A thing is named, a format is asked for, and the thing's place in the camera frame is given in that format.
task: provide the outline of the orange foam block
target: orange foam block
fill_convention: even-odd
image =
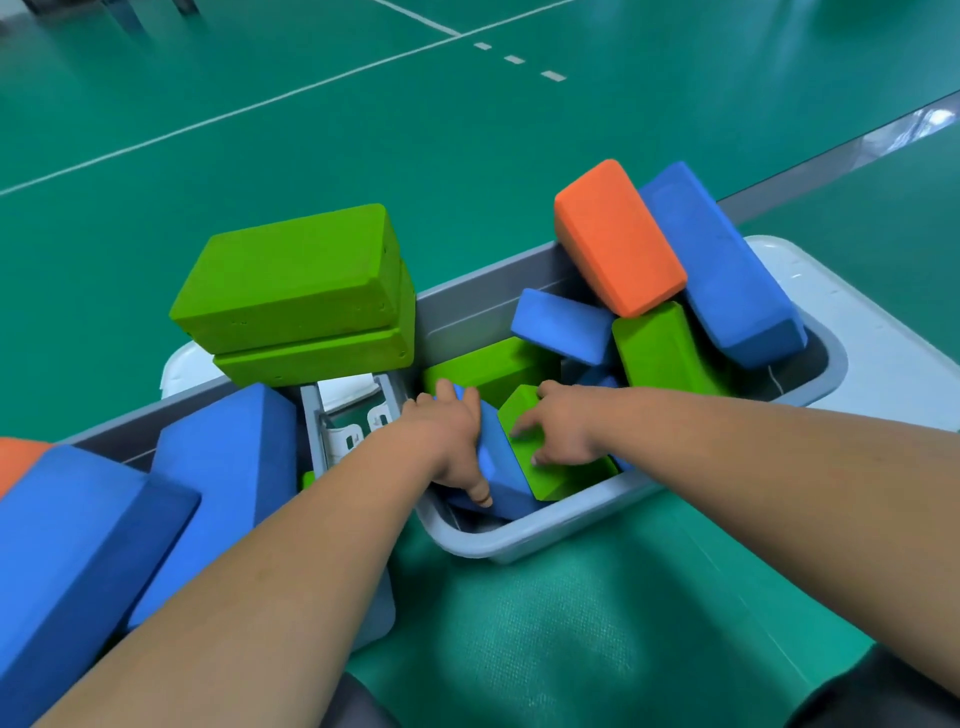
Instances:
[[[40,459],[40,455],[52,447],[50,443],[0,437],[0,497],[5,496]]]
[[[684,290],[684,266],[613,159],[557,195],[553,213],[557,239],[617,316],[634,318]]]

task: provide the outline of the white floor line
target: white floor line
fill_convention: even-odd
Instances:
[[[544,5],[540,8],[534,8],[531,11],[522,12],[520,15],[514,15],[513,17],[508,17],[505,20],[499,20],[490,25],[485,25],[482,28],[474,28],[472,31],[467,31],[466,33],[461,33],[458,36],[451,36],[444,38],[443,40],[438,40],[436,43],[428,43],[427,45],[422,45],[420,48],[414,48],[412,51],[406,51],[405,53],[398,53],[395,56],[390,56],[386,59],[380,59],[379,61],[374,61],[373,63],[367,63],[367,65],[361,65],[357,68],[353,68],[350,71],[337,74],[336,76],[331,76],[328,79],[323,79],[322,81],[317,81],[314,84],[308,84],[301,86],[300,88],[295,88],[292,91],[287,91],[286,93],[281,93],[278,96],[274,96],[270,99],[265,99],[264,101],[259,101],[256,104],[250,104],[248,107],[242,107],[241,109],[235,109],[233,111],[228,111],[227,113],[222,113],[219,116],[214,116],[204,121],[199,121],[196,124],[191,124],[188,127],[183,127],[182,129],[177,129],[174,132],[169,132],[162,134],[161,136],[155,136],[153,139],[147,139],[146,141],[141,141],[139,144],[133,144],[130,147],[125,147],[124,149],[118,149],[116,152],[110,152],[109,154],[102,155],[101,157],[96,157],[94,159],[88,159],[85,162],[80,164],[74,164],[72,167],[66,167],[57,172],[51,172],[49,175],[43,175],[42,177],[37,177],[33,180],[27,182],[21,182],[20,184],[15,184],[13,187],[7,187],[6,189],[0,189],[0,197],[6,197],[7,195],[12,195],[14,192],[19,192],[20,190],[27,189],[28,187],[33,187],[36,184],[42,182],[48,182],[50,180],[55,180],[57,177],[63,177],[64,175],[71,174],[72,172],[79,172],[82,169],[87,167],[92,167],[94,164],[100,164],[101,162],[108,161],[116,157],[122,157],[125,154],[130,152],[136,152],[137,150],[144,149],[146,147],[152,147],[155,144],[159,144],[161,141],[166,141],[167,139],[172,139],[175,136],[180,136],[187,132],[193,132],[197,129],[202,129],[203,127],[208,127],[211,124],[216,124],[218,121],[224,121],[230,119],[233,116],[239,116],[242,113],[247,113],[248,111],[253,111],[255,109],[260,109],[262,107],[269,106],[270,104],[275,104],[278,101],[283,101],[284,99],[289,99],[291,96],[298,96],[306,91],[312,91],[314,88],[319,88],[322,85],[332,84],[334,81],[340,81],[345,79],[348,76],[355,76],[358,73],[363,71],[369,71],[371,68],[376,68],[379,65],[384,65],[385,63],[391,63],[393,61],[399,61],[400,59],[405,59],[408,56],[415,56],[417,53],[422,53],[423,51],[429,51],[431,48],[438,48],[442,45],[447,45],[452,43],[455,40],[460,40],[460,38],[475,36],[478,33],[485,33],[488,30],[493,28],[499,28],[501,25],[507,25],[508,23],[513,23],[518,20],[522,20],[525,17],[530,17],[531,15],[536,15],[540,12],[552,10],[553,8],[558,8],[561,5],[568,5],[575,0],[558,0],[558,2],[550,3],[549,5]]]
[[[406,8],[402,8],[402,7],[399,6],[399,5],[394,5],[393,3],[388,2],[388,0],[373,0],[373,2],[374,2],[374,3],[379,3],[380,5],[383,5],[383,6],[386,6],[387,8],[390,8],[391,10],[394,10],[394,11],[397,11],[397,12],[402,12],[402,13],[403,13],[404,15],[406,15],[407,17],[412,17],[414,20],[417,20],[418,22],[423,23],[423,25],[428,25],[428,26],[430,26],[431,28],[433,28],[435,31],[440,31],[441,33],[446,33],[448,36],[456,36],[456,37],[459,37],[459,36],[461,35],[460,33],[457,33],[457,31],[453,30],[452,28],[447,28],[445,25],[441,25],[440,23],[435,23],[435,22],[433,22],[433,20],[431,20],[430,18],[423,17],[422,15],[417,15],[417,14],[416,14],[415,12],[413,12],[413,11],[408,11]]]

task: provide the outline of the forearm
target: forearm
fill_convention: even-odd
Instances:
[[[374,433],[171,598],[38,725],[316,728],[430,479],[407,435],[394,425]]]
[[[664,390],[610,403],[611,452],[960,693],[960,436]]]

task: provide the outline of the stacked green block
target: stacked green block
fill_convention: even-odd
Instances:
[[[500,407],[521,384],[539,385],[547,379],[560,379],[560,357],[511,336],[425,369],[423,391],[436,396],[439,379],[476,387],[480,399]]]
[[[732,395],[728,372],[717,369],[698,349],[684,307],[675,301],[634,319],[617,319],[613,341],[632,387]]]
[[[537,428],[518,438],[511,437],[510,432],[517,418],[528,409],[536,407],[538,401],[540,399],[537,397],[537,387],[522,384],[497,412],[520,469],[523,470],[530,491],[537,500],[560,500],[619,474],[613,461],[606,456],[586,465],[533,465],[533,454],[543,446],[543,431]]]
[[[409,366],[416,294],[383,205],[214,235],[170,317],[237,384]]]

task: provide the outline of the white floor marking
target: white floor marking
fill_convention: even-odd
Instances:
[[[292,91],[287,91],[286,93],[281,93],[278,96],[274,96],[270,99],[265,99],[264,101],[259,101],[256,104],[250,104],[248,107],[242,107],[241,109],[235,109],[233,111],[228,111],[227,113],[222,113],[219,116],[214,116],[204,121],[199,121],[196,124],[191,124],[188,127],[183,127],[182,129],[177,129],[174,132],[169,132],[162,134],[161,136],[155,136],[153,139],[147,139],[146,141],[141,141],[139,144],[133,144],[130,147],[125,147],[124,149],[118,149],[116,152],[110,152],[109,154],[102,155],[93,159],[88,159],[85,162],[80,164],[74,164],[72,167],[65,167],[60,169],[57,172],[51,172],[49,175],[43,175],[42,177],[37,177],[33,180],[27,182],[21,182],[20,184],[15,184],[13,187],[7,187],[6,189],[0,189],[0,197],[6,197],[7,195],[12,195],[14,192],[19,192],[22,189],[27,189],[28,187],[33,187],[36,184],[41,182],[48,182],[50,180],[55,180],[57,177],[63,177],[64,175],[69,175],[72,172],[79,172],[82,169],[87,167],[92,167],[94,164],[100,164],[101,162],[108,161],[116,157],[122,157],[125,154],[130,152],[136,152],[140,149],[145,149],[146,147],[152,147],[155,144],[159,144],[161,141],[166,141],[167,139],[172,139],[175,136],[180,136],[187,132],[193,132],[197,129],[202,129],[203,127],[208,127],[211,124],[216,124],[218,121],[224,121],[230,119],[233,116],[239,116],[242,113],[247,113],[248,111],[253,111],[255,109],[260,109],[262,107],[267,107],[270,104],[275,104],[278,101],[283,101],[284,99],[289,99],[291,96],[298,96],[306,91],[312,91],[314,88],[319,88],[322,85],[332,84],[334,81],[340,81],[345,79],[348,76],[355,76],[358,73],[363,71],[369,71],[371,68],[376,68],[379,65],[384,65],[385,63],[391,63],[393,61],[399,61],[400,59],[405,59],[408,56],[415,56],[417,53],[422,53],[423,51],[429,51],[431,48],[439,48],[442,45],[447,45],[460,38],[475,36],[478,33],[485,33],[488,30],[493,28],[499,28],[501,25],[507,25],[508,23],[513,23],[518,20],[522,20],[525,17],[530,17],[531,15],[536,15],[540,12],[552,10],[553,8],[558,8],[561,5],[569,5],[570,3],[575,2],[575,0],[558,0],[558,2],[550,3],[550,5],[544,5],[540,8],[534,8],[531,11],[522,12],[520,15],[514,15],[513,17],[508,17],[505,20],[499,20],[490,25],[485,25],[482,28],[475,28],[472,31],[467,31],[466,33],[461,33],[458,36],[451,36],[444,38],[443,40],[438,40],[436,43],[428,43],[427,45],[422,45],[420,48],[414,48],[412,51],[406,51],[405,53],[398,53],[395,56],[390,56],[389,58],[380,59],[379,61],[374,61],[373,63],[367,63],[367,65],[361,65],[357,68],[353,68],[350,71],[337,74],[336,76],[330,76],[328,79],[323,79],[322,81],[317,81],[314,84],[308,84],[301,86],[300,88],[295,88]]]
[[[393,3],[388,2],[387,0],[373,0],[373,2],[379,3],[380,5],[384,5],[390,8],[391,10],[402,12],[407,17],[412,17],[414,20],[417,20],[418,22],[423,23],[423,25],[429,25],[435,31],[446,33],[448,36],[460,37],[461,35],[457,33],[455,30],[453,30],[452,28],[447,28],[445,25],[441,25],[440,23],[435,23],[433,22],[433,20],[430,20],[429,18],[423,17],[422,15],[417,15],[415,12],[408,11],[406,8],[402,8],[399,5],[394,5]]]

